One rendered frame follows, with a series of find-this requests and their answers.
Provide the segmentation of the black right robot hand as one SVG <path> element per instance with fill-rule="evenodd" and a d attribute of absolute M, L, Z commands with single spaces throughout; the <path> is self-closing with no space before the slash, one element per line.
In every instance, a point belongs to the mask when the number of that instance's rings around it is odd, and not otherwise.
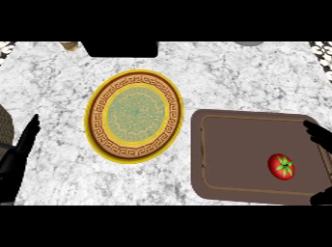
<path fill-rule="evenodd" d="M 311 141 L 316 142 L 332 154 L 332 132 L 319 124 L 304 121 L 307 133 L 311 136 Z M 332 206 L 332 186 L 311 196 L 313 206 Z"/>

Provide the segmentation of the brown tray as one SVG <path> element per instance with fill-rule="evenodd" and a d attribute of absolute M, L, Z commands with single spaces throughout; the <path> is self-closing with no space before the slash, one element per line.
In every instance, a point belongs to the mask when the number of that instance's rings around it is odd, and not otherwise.
<path fill-rule="evenodd" d="M 332 186 L 332 154 L 311 141 L 300 114 L 201 109 L 190 120 L 190 181 L 199 197 L 306 205 Z M 294 161 L 289 180 L 270 173 L 276 153 Z"/>

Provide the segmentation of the yellow and brown patterned plate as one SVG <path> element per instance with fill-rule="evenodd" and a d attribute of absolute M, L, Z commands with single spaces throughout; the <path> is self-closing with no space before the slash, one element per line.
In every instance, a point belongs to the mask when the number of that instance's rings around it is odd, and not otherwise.
<path fill-rule="evenodd" d="M 142 163 L 170 148 L 183 120 L 183 98 L 171 80 L 152 70 L 127 70 L 102 83 L 90 98 L 84 117 L 90 145 L 111 161 Z"/>

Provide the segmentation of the red tomato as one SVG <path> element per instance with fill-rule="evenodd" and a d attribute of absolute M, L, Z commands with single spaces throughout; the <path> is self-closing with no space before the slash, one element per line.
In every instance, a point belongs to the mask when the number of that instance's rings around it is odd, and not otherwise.
<path fill-rule="evenodd" d="M 269 168 L 273 176 L 280 180 L 289 180 L 297 173 L 292 159 L 282 153 L 276 153 L 269 159 Z"/>

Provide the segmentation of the grey round object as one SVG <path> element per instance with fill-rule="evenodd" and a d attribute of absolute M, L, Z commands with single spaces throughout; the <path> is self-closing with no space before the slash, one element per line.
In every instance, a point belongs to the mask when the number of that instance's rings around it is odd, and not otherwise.
<path fill-rule="evenodd" d="M 261 45 L 264 42 L 263 41 L 236 41 L 236 43 L 242 46 L 258 46 Z"/>

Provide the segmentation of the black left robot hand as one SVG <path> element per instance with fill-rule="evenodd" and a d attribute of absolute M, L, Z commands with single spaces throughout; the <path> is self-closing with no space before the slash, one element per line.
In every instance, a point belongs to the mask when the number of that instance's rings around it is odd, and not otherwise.
<path fill-rule="evenodd" d="M 40 132 L 38 115 L 24 129 L 18 145 L 7 150 L 0 161 L 0 206 L 12 206 L 21 191 L 28 155 Z"/>

